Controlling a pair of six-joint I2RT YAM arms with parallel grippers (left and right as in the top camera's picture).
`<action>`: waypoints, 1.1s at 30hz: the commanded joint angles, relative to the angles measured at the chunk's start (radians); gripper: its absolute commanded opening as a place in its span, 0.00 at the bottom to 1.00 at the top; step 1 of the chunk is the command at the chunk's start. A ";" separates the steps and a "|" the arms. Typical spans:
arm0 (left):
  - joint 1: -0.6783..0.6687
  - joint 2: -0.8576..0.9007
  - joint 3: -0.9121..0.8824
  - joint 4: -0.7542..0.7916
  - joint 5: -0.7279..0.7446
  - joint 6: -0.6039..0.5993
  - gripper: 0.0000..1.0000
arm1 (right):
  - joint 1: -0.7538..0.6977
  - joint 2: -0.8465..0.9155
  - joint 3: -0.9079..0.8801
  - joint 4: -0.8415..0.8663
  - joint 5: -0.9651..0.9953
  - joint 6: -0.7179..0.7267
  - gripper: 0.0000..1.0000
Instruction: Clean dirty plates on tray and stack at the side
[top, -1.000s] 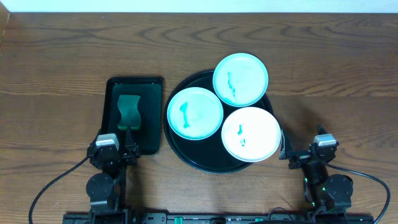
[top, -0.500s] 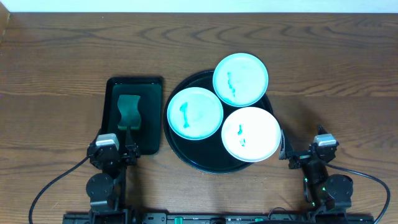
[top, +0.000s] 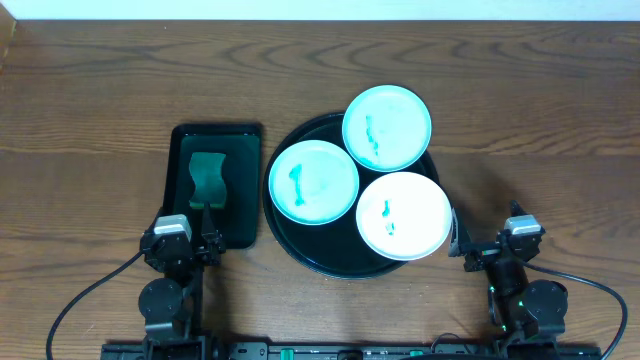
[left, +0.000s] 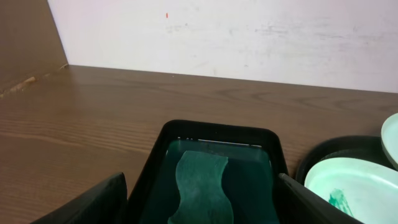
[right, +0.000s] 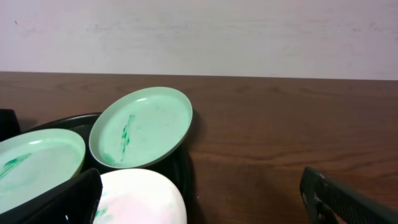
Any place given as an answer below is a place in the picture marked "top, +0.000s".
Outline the mint plate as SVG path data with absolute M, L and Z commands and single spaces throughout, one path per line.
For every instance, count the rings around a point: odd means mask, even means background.
M 268 174 L 276 209 L 302 225 L 339 219 L 355 203 L 360 187 L 354 160 L 339 146 L 305 140 L 277 155 Z
M 361 166 L 395 172 L 415 163 L 426 151 L 432 119 L 423 100 L 396 85 L 380 85 L 357 95 L 342 120 L 347 152 Z

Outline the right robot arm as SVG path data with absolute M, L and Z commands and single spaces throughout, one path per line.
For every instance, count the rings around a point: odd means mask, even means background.
M 559 359 L 557 337 L 565 332 L 568 293 L 550 280 L 529 281 L 525 267 L 539 254 L 545 229 L 516 202 L 511 216 L 492 242 L 475 243 L 457 210 L 452 211 L 448 255 L 464 257 L 464 270 L 483 271 L 489 281 L 492 323 L 504 331 L 493 343 L 504 359 Z

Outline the mint plate top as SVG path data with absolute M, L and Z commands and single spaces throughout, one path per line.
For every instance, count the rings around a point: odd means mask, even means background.
M 395 172 L 415 163 L 426 151 L 432 119 L 423 100 L 396 85 L 380 85 L 357 95 L 342 120 L 347 152 L 361 166 Z

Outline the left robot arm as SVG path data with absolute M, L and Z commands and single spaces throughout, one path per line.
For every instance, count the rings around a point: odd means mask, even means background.
M 138 298 L 145 319 L 145 360 L 219 360 L 226 355 L 219 340 L 202 329 L 204 270 L 221 262 L 226 245 L 209 203 L 201 215 L 198 238 L 186 216 L 159 211 L 140 239 L 145 263 L 162 274 Z

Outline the white plate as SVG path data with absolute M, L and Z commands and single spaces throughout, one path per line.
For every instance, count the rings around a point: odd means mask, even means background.
M 435 252 L 452 230 L 452 206 L 424 175 L 394 172 L 374 180 L 356 206 L 356 225 L 377 254 L 413 261 Z

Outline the green scrub sponge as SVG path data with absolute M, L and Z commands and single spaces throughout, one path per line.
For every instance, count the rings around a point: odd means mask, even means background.
M 222 176 L 226 155 L 222 153 L 194 152 L 189 162 L 189 173 L 194 193 L 189 200 L 193 209 L 203 209 L 209 202 L 213 209 L 223 209 L 227 200 L 227 187 Z

